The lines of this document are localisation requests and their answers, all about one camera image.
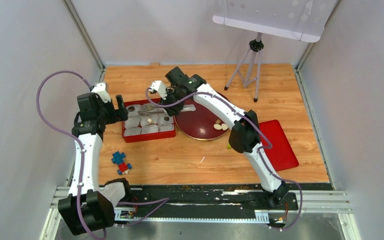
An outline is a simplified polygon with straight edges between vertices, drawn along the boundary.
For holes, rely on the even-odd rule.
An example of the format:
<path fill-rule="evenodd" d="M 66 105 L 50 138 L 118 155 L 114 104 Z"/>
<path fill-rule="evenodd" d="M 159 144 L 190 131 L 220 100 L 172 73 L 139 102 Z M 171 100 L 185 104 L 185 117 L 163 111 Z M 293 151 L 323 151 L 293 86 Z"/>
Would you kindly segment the metal tongs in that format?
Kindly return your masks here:
<path fill-rule="evenodd" d="M 196 107 L 193 104 L 186 104 L 180 110 L 180 112 L 193 112 L 196 110 Z M 140 106 L 140 110 L 137 113 L 142 117 L 147 117 L 152 114 L 166 114 L 167 111 L 164 108 L 157 108 L 154 104 L 145 103 Z"/>

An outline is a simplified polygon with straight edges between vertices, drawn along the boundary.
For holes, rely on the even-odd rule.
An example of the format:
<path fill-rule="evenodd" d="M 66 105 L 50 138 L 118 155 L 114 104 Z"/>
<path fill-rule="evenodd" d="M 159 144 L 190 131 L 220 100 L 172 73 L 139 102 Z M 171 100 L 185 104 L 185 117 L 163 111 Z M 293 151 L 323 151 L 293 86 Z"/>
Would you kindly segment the red chocolate box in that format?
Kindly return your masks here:
<path fill-rule="evenodd" d="M 138 111 L 141 106 L 148 103 L 147 99 L 124 103 L 128 109 L 128 120 L 122 123 L 121 136 L 126 143 L 167 139 L 177 135 L 172 117 L 163 121 L 163 114 L 161 113 L 144 117 L 139 115 Z"/>

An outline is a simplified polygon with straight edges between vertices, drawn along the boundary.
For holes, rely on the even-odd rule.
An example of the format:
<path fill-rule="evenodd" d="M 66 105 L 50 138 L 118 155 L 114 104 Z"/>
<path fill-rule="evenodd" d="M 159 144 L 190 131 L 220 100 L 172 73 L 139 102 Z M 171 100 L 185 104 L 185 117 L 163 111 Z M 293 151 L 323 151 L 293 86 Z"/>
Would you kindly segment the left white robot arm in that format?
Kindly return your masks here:
<path fill-rule="evenodd" d="M 106 126 L 128 119 L 121 95 L 104 102 L 95 92 L 77 97 L 79 111 L 70 136 L 74 137 L 76 158 L 68 196 L 58 201 L 58 211 L 74 236 L 105 230 L 115 223 L 115 207 L 129 206 L 133 193 L 125 178 L 108 181 L 100 190 L 99 158 Z"/>

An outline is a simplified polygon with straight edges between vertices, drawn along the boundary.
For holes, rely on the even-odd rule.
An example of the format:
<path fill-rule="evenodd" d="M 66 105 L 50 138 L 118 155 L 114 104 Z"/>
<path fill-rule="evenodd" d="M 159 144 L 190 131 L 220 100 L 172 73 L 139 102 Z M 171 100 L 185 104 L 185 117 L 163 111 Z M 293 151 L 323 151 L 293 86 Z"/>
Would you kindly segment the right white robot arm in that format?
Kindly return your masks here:
<path fill-rule="evenodd" d="M 170 116 L 176 116 L 183 109 L 184 102 L 190 99 L 216 115 L 230 130 L 229 145 L 249 160 L 262 189 L 267 191 L 266 204 L 272 209 L 281 207 L 286 201 L 288 189 L 265 153 L 266 149 L 272 148 L 272 143 L 260 130 L 257 114 L 230 103 L 197 74 L 189 77 L 175 67 L 165 77 L 169 86 L 158 80 L 148 90 L 159 94 L 161 100 L 158 106 Z"/>

